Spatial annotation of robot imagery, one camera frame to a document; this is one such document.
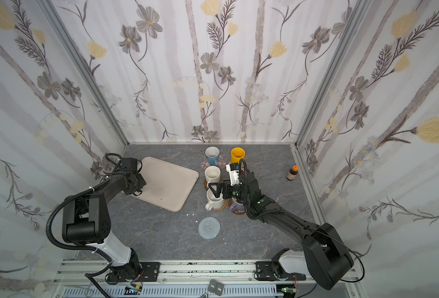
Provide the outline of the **grey blue round coaster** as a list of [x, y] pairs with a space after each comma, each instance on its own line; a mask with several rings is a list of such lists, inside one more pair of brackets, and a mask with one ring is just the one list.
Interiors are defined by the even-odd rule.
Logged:
[[198, 234], [205, 240], [215, 238], [221, 230], [220, 222], [214, 217], [206, 217], [198, 225]]

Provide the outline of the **blue mug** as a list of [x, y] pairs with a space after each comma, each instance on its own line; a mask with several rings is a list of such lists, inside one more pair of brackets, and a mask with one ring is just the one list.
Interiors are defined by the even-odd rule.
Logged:
[[205, 150], [205, 156], [207, 158], [207, 163], [210, 166], [219, 167], [220, 150], [218, 147], [208, 147]]

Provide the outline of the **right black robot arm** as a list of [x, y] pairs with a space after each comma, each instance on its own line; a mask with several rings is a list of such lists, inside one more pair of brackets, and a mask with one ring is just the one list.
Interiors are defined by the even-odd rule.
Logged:
[[263, 194], [245, 159], [227, 165], [226, 170], [228, 180], [207, 184], [214, 197], [236, 201], [250, 220], [272, 225], [301, 245], [299, 252], [283, 249], [271, 259], [269, 266], [258, 264], [255, 276], [258, 281], [302, 275], [311, 277], [326, 290], [346, 281], [344, 276], [361, 258], [344, 244], [332, 225], [306, 221]]

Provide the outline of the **brown round wooden coaster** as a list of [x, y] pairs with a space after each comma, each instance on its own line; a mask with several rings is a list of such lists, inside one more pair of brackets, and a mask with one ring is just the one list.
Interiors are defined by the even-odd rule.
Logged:
[[204, 188], [205, 189], [209, 189], [209, 184], [211, 183], [211, 181], [207, 181], [207, 180], [204, 180]]

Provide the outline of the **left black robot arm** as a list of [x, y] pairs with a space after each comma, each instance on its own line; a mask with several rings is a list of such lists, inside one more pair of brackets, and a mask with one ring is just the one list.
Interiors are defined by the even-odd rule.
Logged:
[[142, 161], [108, 153], [113, 169], [98, 185], [68, 196], [51, 212], [46, 222], [47, 239], [63, 250], [88, 251], [107, 261], [106, 281], [137, 281], [144, 274], [134, 249], [122, 244], [111, 230], [108, 203], [118, 194], [140, 195], [147, 185], [141, 174]]

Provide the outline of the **pink cherry blossom coaster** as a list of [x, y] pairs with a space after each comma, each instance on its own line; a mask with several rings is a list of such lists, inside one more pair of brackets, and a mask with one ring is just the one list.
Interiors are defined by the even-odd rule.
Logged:
[[[211, 166], [211, 164], [209, 164], [208, 160], [204, 160], [201, 164], [201, 167], [204, 170], [206, 170], [209, 166]], [[213, 166], [216, 166], [219, 169], [224, 169], [226, 167], [226, 162], [222, 159], [219, 159], [217, 165], [213, 164]]]

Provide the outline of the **beige plastic tray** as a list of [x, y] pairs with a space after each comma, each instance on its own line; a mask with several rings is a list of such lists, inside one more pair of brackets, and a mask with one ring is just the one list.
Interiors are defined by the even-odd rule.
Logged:
[[142, 159], [140, 174], [146, 186], [140, 195], [132, 197], [171, 212], [183, 208], [199, 177], [195, 170], [150, 156]]

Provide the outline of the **yellow mug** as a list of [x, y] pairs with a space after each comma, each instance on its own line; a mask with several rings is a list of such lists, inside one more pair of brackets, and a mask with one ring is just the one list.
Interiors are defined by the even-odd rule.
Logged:
[[245, 156], [246, 156], [245, 150], [240, 147], [236, 147], [231, 151], [230, 163], [239, 163], [239, 161], [245, 158]]

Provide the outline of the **woven rattan round coaster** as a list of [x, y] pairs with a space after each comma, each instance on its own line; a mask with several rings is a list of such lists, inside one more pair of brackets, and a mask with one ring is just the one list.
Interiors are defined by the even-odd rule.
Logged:
[[227, 207], [228, 206], [228, 201], [224, 201], [224, 204], [220, 207], [220, 208], [212, 208], [211, 210], [212, 211], [221, 211], [221, 210], [223, 210], [225, 207]]

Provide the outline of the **black mug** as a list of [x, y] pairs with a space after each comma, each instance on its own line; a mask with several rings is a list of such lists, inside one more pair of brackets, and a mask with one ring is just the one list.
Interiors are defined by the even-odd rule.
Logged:
[[143, 193], [143, 190], [141, 188], [134, 190], [131, 195], [133, 196], [140, 196]]

